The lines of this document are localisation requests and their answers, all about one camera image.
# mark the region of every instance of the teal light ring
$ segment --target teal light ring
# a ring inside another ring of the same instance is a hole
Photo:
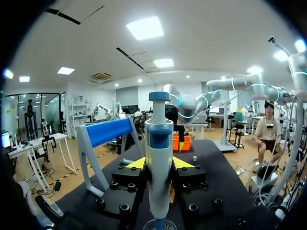
[[[178,112],[178,114],[179,114],[181,117],[187,118],[187,119],[193,118],[193,116],[194,116],[194,114],[193,114],[192,116],[184,116],[184,115],[182,115],[180,112]]]
[[[278,97],[277,97],[277,99],[276,99],[276,101],[275,102],[277,102],[278,100],[279,100],[279,90],[276,88],[276,90],[277,90],[277,92],[278,92]]]
[[[207,103],[206,108],[208,108],[208,105],[209,105],[208,99],[205,96],[203,96],[203,95],[202,95],[202,97],[206,100],[206,103]]]
[[[305,75],[307,75],[307,73],[306,73],[306,72],[299,71],[299,72],[295,72],[294,74],[292,74],[292,77],[293,77],[294,75],[296,75],[296,74],[305,74]]]
[[[232,88],[234,89],[234,91],[236,91],[235,85],[234,85],[234,78],[231,78],[231,84],[232,84]]]
[[[219,90],[216,90],[216,91],[209,91],[208,93],[216,93],[216,92],[219,92]]]
[[[170,96],[173,96],[173,97],[176,97],[177,101],[179,101],[178,97],[176,95],[173,95],[173,94],[169,94]]]
[[[266,86],[265,84],[262,84],[262,83],[257,83],[257,84],[252,84],[250,87],[253,87],[255,85],[263,85],[263,86]]]

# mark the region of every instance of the person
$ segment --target person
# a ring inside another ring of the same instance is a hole
[[[273,164],[281,157],[282,147],[280,145],[281,132],[279,129],[278,120],[274,117],[274,103],[267,101],[264,105],[265,116],[262,117],[256,128],[255,141],[258,144],[258,159],[259,164],[255,166],[254,173],[258,173],[263,167],[263,158],[265,150],[270,150],[273,153],[273,149],[276,142],[275,151],[273,153],[273,159],[270,164]]]
[[[142,113],[140,112],[140,108],[134,113],[134,117],[142,116]]]

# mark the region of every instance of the ceiling light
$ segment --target ceiling light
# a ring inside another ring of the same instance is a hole
[[[258,74],[258,73],[262,73],[262,72],[263,72],[263,69],[260,68],[260,67],[258,67],[258,66],[253,66],[253,67],[249,68],[249,69],[247,70],[247,72],[248,72],[248,73],[256,73],[256,74]]]
[[[274,54],[274,58],[276,58],[279,61],[286,61],[288,60],[288,55],[284,51],[280,50]]]
[[[29,76],[21,76],[19,77],[19,82],[29,82],[30,77]]]
[[[174,66],[174,62],[170,58],[169,59],[156,60],[156,61],[153,61],[153,62],[158,68],[166,68],[166,67],[173,67]]]
[[[14,74],[9,69],[5,69],[3,71],[3,75],[9,79],[13,79],[14,77]]]
[[[75,71],[75,69],[71,69],[71,68],[62,66],[57,73],[58,74],[70,75],[74,71]]]
[[[296,47],[296,49],[299,53],[305,52],[306,45],[305,45],[305,42],[303,40],[296,41],[294,45],[295,45],[295,47]]]
[[[157,16],[138,20],[126,25],[136,40],[163,36],[163,29]]]

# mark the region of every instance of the orange box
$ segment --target orange box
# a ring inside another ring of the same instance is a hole
[[[192,138],[190,136],[184,136],[184,145],[182,150],[188,151],[191,148]],[[179,135],[174,134],[173,137],[173,150],[179,150]]]

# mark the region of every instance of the shorts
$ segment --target shorts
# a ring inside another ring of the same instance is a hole
[[[261,141],[265,144],[266,150],[269,150],[269,151],[273,152],[273,149],[274,149],[274,145],[275,145],[275,141],[276,141],[276,140],[261,140]]]

